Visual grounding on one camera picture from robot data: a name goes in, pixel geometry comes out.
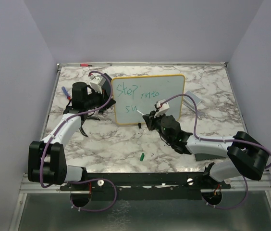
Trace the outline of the yellow framed whiteboard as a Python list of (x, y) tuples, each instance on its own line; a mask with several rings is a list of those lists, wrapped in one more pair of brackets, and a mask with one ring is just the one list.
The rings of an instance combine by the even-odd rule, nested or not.
[(116, 77), (112, 81), (115, 121), (118, 125), (144, 124), (142, 115), (155, 110), (159, 100), (185, 92), (185, 76)]

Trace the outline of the green marker cap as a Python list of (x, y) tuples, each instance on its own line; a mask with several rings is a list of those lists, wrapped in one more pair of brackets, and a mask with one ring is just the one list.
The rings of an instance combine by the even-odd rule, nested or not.
[(140, 161), (143, 161), (143, 160), (144, 160), (144, 157), (145, 157), (145, 154), (142, 153), (142, 154), (141, 154), (141, 157), (140, 157)]

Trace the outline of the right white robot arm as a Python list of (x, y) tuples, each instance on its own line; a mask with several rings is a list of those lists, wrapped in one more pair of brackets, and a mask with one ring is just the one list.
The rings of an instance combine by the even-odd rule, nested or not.
[(200, 137), (194, 132), (183, 131), (172, 115), (158, 115), (156, 111), (151, 111), (142, 117), (147, 128), (156, 130), (160, 138), (179, 154), (225, 158), (206, 167), (202, 182), (207, 188), (214, 188), (221, 181), (239, 176), (261, 180), (264, 170), (270, 167), (270, 151), (245, 132), (221, 138)]

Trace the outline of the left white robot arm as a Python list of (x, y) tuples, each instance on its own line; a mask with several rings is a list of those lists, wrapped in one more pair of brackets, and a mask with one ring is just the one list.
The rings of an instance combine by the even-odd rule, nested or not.
[(42, 188), (67, 182), (78, 190), (87, 186), (86, 168), (68, 165), (64, 149), (91, 113), (102, 113), (115, 104), (111, 77), (99, 71), (91, 71), (89, 77), (89, 83), (72, 85), (72, 96), (54, 130), (29, 145), (28, 179), (40, 183)]

